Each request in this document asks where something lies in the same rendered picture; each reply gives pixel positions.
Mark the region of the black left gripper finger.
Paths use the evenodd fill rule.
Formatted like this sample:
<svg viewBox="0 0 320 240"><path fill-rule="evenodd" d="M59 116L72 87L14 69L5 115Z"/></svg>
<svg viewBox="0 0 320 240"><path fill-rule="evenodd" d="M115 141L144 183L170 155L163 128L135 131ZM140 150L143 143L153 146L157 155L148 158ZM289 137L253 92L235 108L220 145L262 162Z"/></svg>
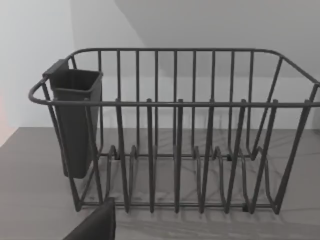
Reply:
<svg viewBox="0 0 320 240"><path fill-rule="evenodd" d="M108 197L61 240L115 240L116 226L115 198Z"/></svg>

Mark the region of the dark grey cutlery holder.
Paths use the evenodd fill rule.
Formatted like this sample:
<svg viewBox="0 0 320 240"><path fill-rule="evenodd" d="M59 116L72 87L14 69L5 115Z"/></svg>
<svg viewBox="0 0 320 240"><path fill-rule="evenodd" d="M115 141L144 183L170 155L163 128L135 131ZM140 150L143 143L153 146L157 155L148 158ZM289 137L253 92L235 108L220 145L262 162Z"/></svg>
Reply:
<svg viewBox="0 0 320 240"><path fill-rule="evenodd" d="M100 71L70 69L66 61L59 59L43 73L43 76L49 78L55 100L101 100L103 73ZM83 179L92 161L85 107L64 105L60 106L59 110L71 177Z"/></svg>

